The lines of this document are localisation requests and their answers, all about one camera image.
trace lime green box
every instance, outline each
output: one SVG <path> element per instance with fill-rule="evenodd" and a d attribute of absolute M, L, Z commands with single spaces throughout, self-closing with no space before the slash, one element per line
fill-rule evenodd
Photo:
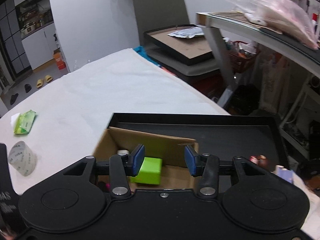
<path fill-rule="evenodd" d="M 159 185 L 162 159 L 145 157 L 137 176 L 130 177 L 131 183 Z"/>

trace chair backrest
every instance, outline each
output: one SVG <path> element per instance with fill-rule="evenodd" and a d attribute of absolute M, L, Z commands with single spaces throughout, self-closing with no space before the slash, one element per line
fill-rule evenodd
<path fill-rule="evenodd" d="M 143 32 L 190 24 L 184 0 L 133 0 L 133 4 L 141 45 L 148 43 Z"/>

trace green plastic package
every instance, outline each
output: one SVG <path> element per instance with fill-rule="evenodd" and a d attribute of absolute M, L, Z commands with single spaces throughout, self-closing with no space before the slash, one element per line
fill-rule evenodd
<path fill-rule="evenodd" d="M 36 112 L 29 110 L 24 114 L 20 114 L 16 126 L 13 129 L 13 133 L 15 134 L 28 134 L 31 130 L 33 121 L 35 120 Z"/>

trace silver plastic package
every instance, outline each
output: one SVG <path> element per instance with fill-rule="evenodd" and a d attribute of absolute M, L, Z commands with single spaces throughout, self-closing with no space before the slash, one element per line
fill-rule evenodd
<path fill-rule="evenodd" d="M 227 0 L 243 13 L 263 19 L 268 26 L 295 37 L 306 46 L 318 49 L 317 39 L 307 13 L 290 0 Z"/>

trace white tablecloth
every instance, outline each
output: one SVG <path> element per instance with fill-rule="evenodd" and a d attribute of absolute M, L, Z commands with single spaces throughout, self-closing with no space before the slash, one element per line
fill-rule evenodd
<path fill-rule="evenodd" d="M 14 135 L 11 116 L 30 109 L 37 112 L 30 134 Z M 132 49 L 116 52 L 54 80 L 0 119 L 0 142 L 8 151 L 23 140 L 38 157 L 27 177 L 10 166 L 14 190 L 22 194 L 91 155 L 114 112 L 228 114 Z"/>

